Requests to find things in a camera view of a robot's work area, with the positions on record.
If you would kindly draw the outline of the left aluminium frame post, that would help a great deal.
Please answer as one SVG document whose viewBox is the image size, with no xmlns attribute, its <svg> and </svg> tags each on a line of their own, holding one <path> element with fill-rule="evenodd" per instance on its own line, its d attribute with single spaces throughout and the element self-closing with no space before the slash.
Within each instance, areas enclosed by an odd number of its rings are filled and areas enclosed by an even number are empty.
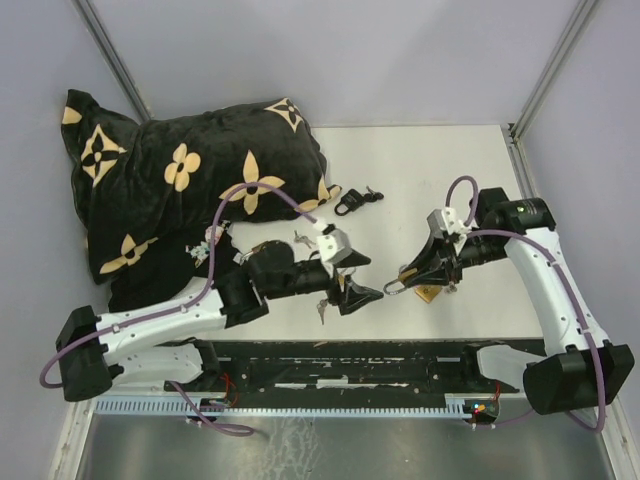
<svg viewBox="0 0 640 480">
<path fill-rule="evenodd" d="M 136 117 L 142 122 L 151 120 L 153 117 L 151 109 L 143 100 L 134 77 L 119 55 L 99 15 L 98 9 L 93 2 L 89 0 L 72 0 L 71 3 L 99 49 L 102 58 L 109 67 Z"/>
</svg>

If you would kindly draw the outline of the large brass padlock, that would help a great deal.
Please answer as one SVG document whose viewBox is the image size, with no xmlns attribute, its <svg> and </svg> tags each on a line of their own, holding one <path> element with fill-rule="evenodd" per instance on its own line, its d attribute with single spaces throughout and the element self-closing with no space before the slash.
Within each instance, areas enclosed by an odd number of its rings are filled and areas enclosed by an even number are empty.
<svg viewBox="0 0 640 480">
<path fill-rule="evenodd" d="M 240 256 L 239 259 L 239 264 L 242 265 L 243 263 L 245 263 L 252 255 L 258 253 L 260 251 L 260 247 L 256 246 L 252 249 L 250 249 L 249 251 L 247 251 L 246 253 L 242 254 Z"/>
</svg>

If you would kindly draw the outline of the small padlock keys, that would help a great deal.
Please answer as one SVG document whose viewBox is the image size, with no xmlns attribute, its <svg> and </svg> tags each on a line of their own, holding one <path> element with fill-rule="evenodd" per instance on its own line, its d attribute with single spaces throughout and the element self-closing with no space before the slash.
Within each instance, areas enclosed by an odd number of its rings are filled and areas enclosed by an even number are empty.
<svg viewBox="0 0 640 480">
<path fill-rule="evenodd" d="M 319 315 L 321 324 L 324 325 L 325 324 L 325 312 L 327 307 L 330 305 L 329 300 L 328 299 L 322 299 L 319 301 L 319 303 L 316 306 L 317 309 L 317 313 Z"/>
</svg>

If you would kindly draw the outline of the black floral garment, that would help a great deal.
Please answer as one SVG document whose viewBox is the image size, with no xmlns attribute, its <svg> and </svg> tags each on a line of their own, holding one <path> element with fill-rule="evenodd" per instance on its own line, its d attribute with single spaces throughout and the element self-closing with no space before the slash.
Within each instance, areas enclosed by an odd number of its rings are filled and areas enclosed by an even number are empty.
<svg viewBox="0 0 640 480">
<path fill-rule="evenodd" d="M 196 225 L 155 241 L 140 261 L 110 284 L 110 312 L 148 307 L 172 299 L 195 278 L 207 278 L 209 261 L 214 277 L 239 267 L 240 252 L 232 243 L 231 223 Z"/>
</svg>

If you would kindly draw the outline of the large padlock keys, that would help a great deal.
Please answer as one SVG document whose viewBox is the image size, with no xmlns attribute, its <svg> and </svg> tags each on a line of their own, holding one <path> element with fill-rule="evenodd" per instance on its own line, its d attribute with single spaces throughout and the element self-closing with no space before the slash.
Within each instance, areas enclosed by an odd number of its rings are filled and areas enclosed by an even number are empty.
<svg viewBox="0 0 640 480">
<path fill-rule="evenodd" d="M 296 244 L 305 245 L 309 249 L 313 249 L 316 244 L 308 236 L 300 234 L 297 230 L 294 231 L 294 242 Z"/>
</svg>

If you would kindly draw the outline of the small brass padlock top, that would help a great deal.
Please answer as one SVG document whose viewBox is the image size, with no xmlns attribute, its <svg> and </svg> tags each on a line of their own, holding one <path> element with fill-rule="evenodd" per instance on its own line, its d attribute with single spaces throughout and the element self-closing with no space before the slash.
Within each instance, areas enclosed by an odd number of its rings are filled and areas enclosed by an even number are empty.
<svg viewBox="0 0 640 480">
<path fill-rule="evenodd" d="M 403 293 L 408 289 L 407 283 L 416 274 L 415 268 L 402 271 L 398 276 L 383 286 L 385 295 L 394 296 Z"/>
</svg>

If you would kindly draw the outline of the right aluminium frame post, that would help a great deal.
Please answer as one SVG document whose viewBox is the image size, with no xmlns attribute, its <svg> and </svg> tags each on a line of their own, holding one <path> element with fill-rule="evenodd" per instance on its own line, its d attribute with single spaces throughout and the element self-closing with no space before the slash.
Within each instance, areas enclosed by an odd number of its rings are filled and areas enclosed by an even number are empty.
<svg viewBox="0 0 640 480">
<path fill-rule="evenodd" d="M 571 58 L 601 4 L 600 0 L 580 0 L 577 2 L 521 113 L 510 127 L 510 136 L 514 146 L 522 144 L 551 88 Z"/>
</svg>

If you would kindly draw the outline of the black floral plush pillow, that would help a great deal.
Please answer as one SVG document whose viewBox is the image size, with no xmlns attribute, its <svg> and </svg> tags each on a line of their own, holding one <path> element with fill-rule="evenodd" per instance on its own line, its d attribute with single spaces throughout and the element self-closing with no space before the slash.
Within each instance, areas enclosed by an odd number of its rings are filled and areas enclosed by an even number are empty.
<svg viewBox="0 0 640 480">
<path fill-rule="evenodd" d="M 73 89 L 61 135 L 97 283 L 138 263 L 168 234 L 215 217 L 292 220 L 341 191 L 288 98 L 140 124 Z"/>
</svg>

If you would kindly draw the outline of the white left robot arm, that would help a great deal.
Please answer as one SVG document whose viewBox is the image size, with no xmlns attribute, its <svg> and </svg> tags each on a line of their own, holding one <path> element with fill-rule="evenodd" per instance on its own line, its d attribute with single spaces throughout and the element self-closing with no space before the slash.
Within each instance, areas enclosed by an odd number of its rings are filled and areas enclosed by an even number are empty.
<svg viewBox="0 0 640 480">
<path fill-rule="evenodd" d="M 212 389 L 220 381 L 221 366 L 211 348 L 198 345 L 199 334 L 263 317 L 270 300 L 315 292 L 324 292 L 329 305 L 350 315 L 383 294 L 338 272 L 370 262 L 350 247 L 334 245 L 298 261 L 289 244 L 267 241 L 205 295 L 102 315 L 89 306 L 77 308 L 55 342 L 63 397 L 85 401 L 122 384 L 191 382 L 198 389 Z"/>
</svg>

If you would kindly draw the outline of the black padlock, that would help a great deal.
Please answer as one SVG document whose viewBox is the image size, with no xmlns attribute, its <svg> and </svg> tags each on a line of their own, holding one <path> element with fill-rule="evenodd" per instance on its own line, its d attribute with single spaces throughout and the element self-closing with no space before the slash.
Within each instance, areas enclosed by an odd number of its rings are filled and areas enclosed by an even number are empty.
<svg viewBox="0 0 640 480">
<path fill-rule="evenodd" d="M 337 216 L 346 216 L 358 210 L 365 203 L 364 196 L 356 189 L 350 189 L 342 195 L 334 207 Z"/>
</svg>

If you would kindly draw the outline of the aluminium frame post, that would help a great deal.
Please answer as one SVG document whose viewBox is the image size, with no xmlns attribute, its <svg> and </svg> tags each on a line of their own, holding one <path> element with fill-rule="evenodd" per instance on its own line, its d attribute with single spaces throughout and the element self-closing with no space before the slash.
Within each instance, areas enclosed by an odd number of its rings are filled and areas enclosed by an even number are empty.
<svg viewBox="0 0 640 480">
<path fill-rule="evenodd" d="M 72 0 L 71 3 L 99 49 L 102 58 L 109 67 L 136 117 L 142 122 L 151 120 L 153 117 L 151 109 L 143 100 L 134 77 L 119 55 L 99 15 L 98 9 L 93 2 L 89 0 Z"/>
<path fill-rule="evenodd" d="M 601 4 L 600 0 L 580 0 L 577 2 L 521 113 L 510 127 L 510 136 L 514 146 L 522 144 L 551 88 L 571 58 Z"/>
</svg>

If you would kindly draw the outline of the brass padlock long shackle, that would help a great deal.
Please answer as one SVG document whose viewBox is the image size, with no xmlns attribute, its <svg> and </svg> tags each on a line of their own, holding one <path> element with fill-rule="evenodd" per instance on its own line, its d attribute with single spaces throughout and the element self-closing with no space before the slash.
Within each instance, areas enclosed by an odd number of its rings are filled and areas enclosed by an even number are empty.
<svg viewBox="0 0 640 480">
<path fill-rule="evenodd" d="M 441 291 L 440 285 L 422 285 L 414 288 L 414 292 L 427 304 L 430 304 Z"/>
</svg>

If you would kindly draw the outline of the black padlock keys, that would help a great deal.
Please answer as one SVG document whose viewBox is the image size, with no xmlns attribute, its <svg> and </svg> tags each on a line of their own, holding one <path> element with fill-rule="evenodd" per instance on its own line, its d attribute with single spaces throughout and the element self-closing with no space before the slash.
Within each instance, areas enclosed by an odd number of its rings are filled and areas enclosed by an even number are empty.
<svg viewBox="0 0 640 480">
<path fill-rule="evenodd" d="M 375 203 L 384 199 L 384 195 L 381 192 L 375 191 L 369 186 L 366 186 L 366 193 L 363 198 L 368 203 Z"/>
</svg>

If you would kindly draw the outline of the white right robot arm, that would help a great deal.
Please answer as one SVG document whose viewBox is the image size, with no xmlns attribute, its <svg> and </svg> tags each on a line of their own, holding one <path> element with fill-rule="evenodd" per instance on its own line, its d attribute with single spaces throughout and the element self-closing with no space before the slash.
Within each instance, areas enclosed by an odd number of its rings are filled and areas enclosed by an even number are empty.
<svg viewBox="0 0 640 480">
<path fill-rule="evenodd" d="M 564 261 L 556 222 L 541 198 L 511 200 L 501 188 L 483 189 L 471 202 L 469 226 L 450 206 L 428 217 L 429 238 L 398 276 L 406 289 L 454 286 L 466 268 L 508 260 L 536 312 L 544 353 L 494 343 L 472 350 L 458 368 L 467 389 L 494 380 L 525 393 L 540 415 L 612 403 L 635 365 L 626 344 L 611 342 L 578 291 Z"/>
</svg>

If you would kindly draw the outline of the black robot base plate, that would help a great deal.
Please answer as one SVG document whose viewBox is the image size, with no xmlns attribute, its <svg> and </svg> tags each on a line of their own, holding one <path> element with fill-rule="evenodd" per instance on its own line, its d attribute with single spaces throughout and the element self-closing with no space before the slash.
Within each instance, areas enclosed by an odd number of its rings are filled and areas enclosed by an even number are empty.
<svg viewBox="0 0 640 480">
<path fill-rule="evenodd" d="M 197 341 L 204 372 L 184 384 L 188 393 L 220 394 L 232 406 L 247 395 L 289 397 L 307 390 L 353 391 L 393 399 L 459 395 L 492 398 L 516 388 L 482 376 L 472 356 L 482 341 Z"/>
</svg>

